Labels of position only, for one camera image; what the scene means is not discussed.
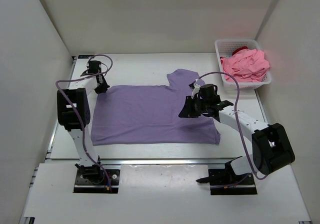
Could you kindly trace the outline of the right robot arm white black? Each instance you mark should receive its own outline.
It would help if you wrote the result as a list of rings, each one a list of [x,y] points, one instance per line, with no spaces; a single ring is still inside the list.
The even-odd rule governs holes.
[[[260,173],[267,177],[295,161],[291,143],[281,124],[258,121],[238,110],[236,104],[222,101],[214,84],[200,86],[191,83],[190,87],[192,94],[186,97],[183,109],[178,115],[180,118],[210,117],[236,130],[241,141],[248,139],[252,144],[251,153],[245,148],[245,156],[226,162],[221,174],[198,179],[198,183],[225,178],[227,185],[231,186],[240,183],[251,174]]]

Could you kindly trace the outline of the purple t shirt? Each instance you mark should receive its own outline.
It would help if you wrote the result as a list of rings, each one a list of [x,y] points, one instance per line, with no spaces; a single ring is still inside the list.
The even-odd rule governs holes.
[[[98,94],[91,127],[94,146],[109,144],[219,144],[220,133],[208,117],[179,118],[189,84],[199,74],[177,69],[169,85],[117,85]]]

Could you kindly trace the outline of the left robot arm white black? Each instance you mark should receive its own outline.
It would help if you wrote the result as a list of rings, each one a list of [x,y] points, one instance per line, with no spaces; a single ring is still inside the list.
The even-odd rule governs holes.
[[[102,62],[90,58],[79,78],[56,81],[57,119],[75,144],[79,156],[75,166],[81,175],[93,184],[104,183],[110,187],[110,176],[95,151],[88,126],[91,120],[88,95],[91,92],[103,94],[110,87],[105,75],[113,67],[113,61],[105,71],[102,65]]]

